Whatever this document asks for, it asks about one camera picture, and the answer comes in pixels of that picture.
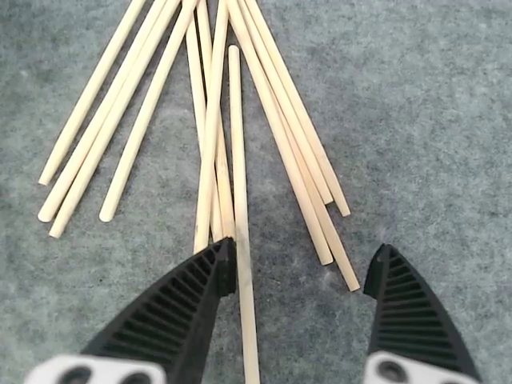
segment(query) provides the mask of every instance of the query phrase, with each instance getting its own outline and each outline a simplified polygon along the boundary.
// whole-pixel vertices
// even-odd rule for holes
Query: white plastic part
[[[158,364],[117,358],[61,354],[36,366],[25,384],[61,384],[73,370],[90,371],[87,384],[121,384],[133,374],[143,374],[150,384],[166,384],[166,374]]]
[[[395,364],[405,374],[404,380],[391,381],[382,375],[381,364]],[[470,376],[438,366],[403,358],[389,352],[377,352],[368,357],[363,384],[478,384]]]

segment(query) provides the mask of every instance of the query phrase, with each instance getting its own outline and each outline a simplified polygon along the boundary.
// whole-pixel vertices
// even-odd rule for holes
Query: pile of dowels
[[[41,184],[48,185],[70,149],[145,1],[132,0],[129,5],[50,154],[39,179]],[[214,241],[227,236],[237,240],[246,382],[257,383],[240,59],[236,46],[229,49],[234,199],[220,110],[229,22],[244,53],[318,258],[323,265],[335,260],[350,290],[357,290],[359,284],[326,204],[335,202],[343,216],[349,215],[350,209],[256,0],[218,0],[213,42],[206,0],[154,0],[38,218],[43,222],[54,220],[50,236],[61,236],[180,3],[178,18],[122,152],[99,218],[109,222],[114,217],[160,93],[185,39],[201,154],[194,251],[208,246],[210,234]]]

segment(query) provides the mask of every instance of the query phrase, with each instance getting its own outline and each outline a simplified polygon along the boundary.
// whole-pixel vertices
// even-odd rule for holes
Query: gray carpet
[[[115,220],[103,224],[98,212],[149,74],[62,239],[36,219],[49,191],[37,184],[44,161],[127,4],[0,2],[5,384],[80,350],[191,254],[199,160],[184,47]],[[359,278],[382,242],[395,244],[450,312],[485,381],[509,382],[512,4],[261,5],[352,207],[349,218],[331,213]],[[360,382],[374,302],[347,293],[335,266],[318,264],[243,71],[262,382]],[[242,382],[241,353],[235,295],[219,309],[204,383]]]

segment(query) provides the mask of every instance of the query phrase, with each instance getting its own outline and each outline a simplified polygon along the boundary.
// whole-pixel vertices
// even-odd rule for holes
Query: ridged black surface
[[[422,276],[392,246],[371,261],[364,293],[377,299],[369,354],[385,350],[480,381],[450,316]]]
[[[218,303],[235,288],[236,250],[226,238],[158,280],[82,353],[156,362],[168,383],[200,383]]]

